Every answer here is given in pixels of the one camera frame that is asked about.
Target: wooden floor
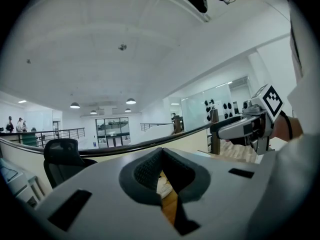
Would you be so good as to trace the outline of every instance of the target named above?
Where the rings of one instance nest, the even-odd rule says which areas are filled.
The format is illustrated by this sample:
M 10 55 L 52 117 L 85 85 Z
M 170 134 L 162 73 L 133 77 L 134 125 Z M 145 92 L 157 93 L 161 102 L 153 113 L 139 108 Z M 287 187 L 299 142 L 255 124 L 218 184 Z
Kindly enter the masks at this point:
M 164 172 L 161 172 L 161 177 L 167 178 Z M 168 219 L 168 221 L 174 225 L 176 212 L 177 212 L 178 195 L 173 189 L 170 194 L 168 194 L 164 199 L 162 199 L 162 212 Z
M 221 141 L 220 155 L 211 154 L 213 159 L 220 159 L 231 162 L 254 163 L 257 154 L 250 146 L 233 145 L 231 142 Z M 161 177 L 167 178 L 164 172 L 161 172 Z M 178 195 L 173 189 L 172 192 L 162 199 L 162 212 L 174 225 L 177 212 Z

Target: white ceiling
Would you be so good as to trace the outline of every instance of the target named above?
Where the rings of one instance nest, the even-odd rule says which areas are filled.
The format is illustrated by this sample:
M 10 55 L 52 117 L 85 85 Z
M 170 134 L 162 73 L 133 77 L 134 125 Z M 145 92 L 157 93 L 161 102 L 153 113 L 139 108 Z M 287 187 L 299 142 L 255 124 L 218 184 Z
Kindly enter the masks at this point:
M 20 101 L 23 101 L 24 99 L 19 98 L 19 97 L 15 97 L 12 96 L 10 94 L 7 94 L 3 91 L 0 91 L 0 102 L 21 108 L 21 109 L 25 109 L 25 110 L 47 110 L 49 109 L 48 107 L 44 107 L 38 104 L 34 104 L 30 101 L 26 101 L 24 103 L 19 103 Z
M 78 102 L 83 114 L 107 105 L 123 114 L 134 98 L 139 112 L 157 65 L 234 4 L 208 0 L 201 14 L 186 0 L 33 0 L 2 54 L 0 90 L 59 110 Z

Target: metal railing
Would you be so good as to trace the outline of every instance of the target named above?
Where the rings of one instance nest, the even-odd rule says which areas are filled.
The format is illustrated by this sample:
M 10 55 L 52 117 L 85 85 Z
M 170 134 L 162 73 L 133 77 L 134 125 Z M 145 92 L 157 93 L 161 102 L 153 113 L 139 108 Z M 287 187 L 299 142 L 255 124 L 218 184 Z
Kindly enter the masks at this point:
M 143 122 L 141 122 L 140 125 L 141 125 L 141 131 L 145 132 L 154 126 L 173 125 L 173 123 L 143 123 Z
M 50 130 L 50 131 L 30 131 L 19 133 L 8 133 L 3 136 L 14 143 L 20 143 L 33 147 L 44 148 L 48 141 L 54 139 L 79 139 L 85 136 L 85 128 L 75 128 L 66 130 Z

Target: glass wall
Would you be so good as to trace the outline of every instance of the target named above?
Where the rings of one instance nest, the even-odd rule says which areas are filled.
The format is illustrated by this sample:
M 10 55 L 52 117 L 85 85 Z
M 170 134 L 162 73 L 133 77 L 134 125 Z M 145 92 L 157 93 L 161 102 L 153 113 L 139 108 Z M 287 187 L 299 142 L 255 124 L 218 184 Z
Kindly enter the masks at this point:
M 96 119 L 95 125 L 99 148 L 120 147 L 131 142 L 128 117 Z
M 207 117 L 212 107 L 218 110 L 219 121 L 233 117 L 235 114 L 230 88 L 227 83 L 181 99 L 185 131 L 204 126 L 210 121 Z

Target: black slot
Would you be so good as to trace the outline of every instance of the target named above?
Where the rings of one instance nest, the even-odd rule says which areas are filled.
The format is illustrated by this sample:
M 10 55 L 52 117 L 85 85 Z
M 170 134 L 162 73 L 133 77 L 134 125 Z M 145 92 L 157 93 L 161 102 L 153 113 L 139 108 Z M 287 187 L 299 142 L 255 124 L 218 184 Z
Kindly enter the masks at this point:
M 240 169 L 236 169 L 236 168 L 232 168 L 229 173 L 231 174 L 235 174 L 241 177 L 245 177 L 248 179 L 251 179 L 253 177 L 253 175 L 255 174 L 252 171 L 247 171 L 247 170 L 240 170 Z
M 48 220 L 63 231 L 67 231 L 91 195 L 92 193 L 86 190 L 77 190 Z

